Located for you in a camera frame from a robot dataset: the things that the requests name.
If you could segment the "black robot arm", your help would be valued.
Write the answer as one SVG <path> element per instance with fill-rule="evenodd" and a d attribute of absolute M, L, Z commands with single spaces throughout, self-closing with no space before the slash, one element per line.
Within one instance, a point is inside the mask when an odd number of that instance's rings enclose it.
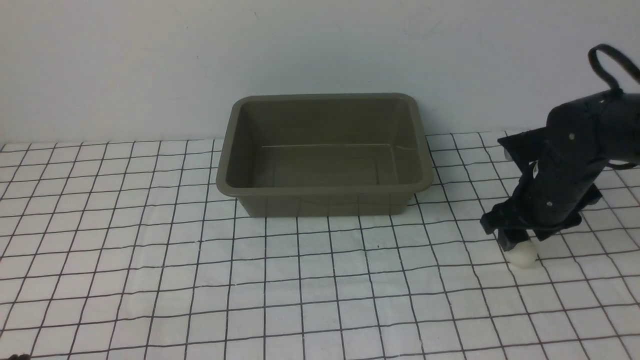
<path fill-rule="evenodd" d="M 639 95 L 610 90 L 554 107 L 546 125 L 501 137 L 521 171 L 510 198 L 482 215 L 503 251 L 579 226 L 581 212 L 602 194 L 595 180 L 606 168 L 639 164 Z"/>

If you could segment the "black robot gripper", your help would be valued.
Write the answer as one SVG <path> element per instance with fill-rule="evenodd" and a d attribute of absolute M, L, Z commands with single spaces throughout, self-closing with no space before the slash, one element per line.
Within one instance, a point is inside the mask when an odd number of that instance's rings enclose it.
<path fill-rule="evenodd" d="M 597 204 L 602 193 L 595 178 L 606 160 L 596 144 L 597 119 L 586 111 L 558 107 L 543 128 L 498 139 L 521 171 L 510 198 L 482 215 L 487 234 L 498 232 L 498 244 L 509 252 L 529 240 L 539 240 L 578 226 L 583 209 Z"/>

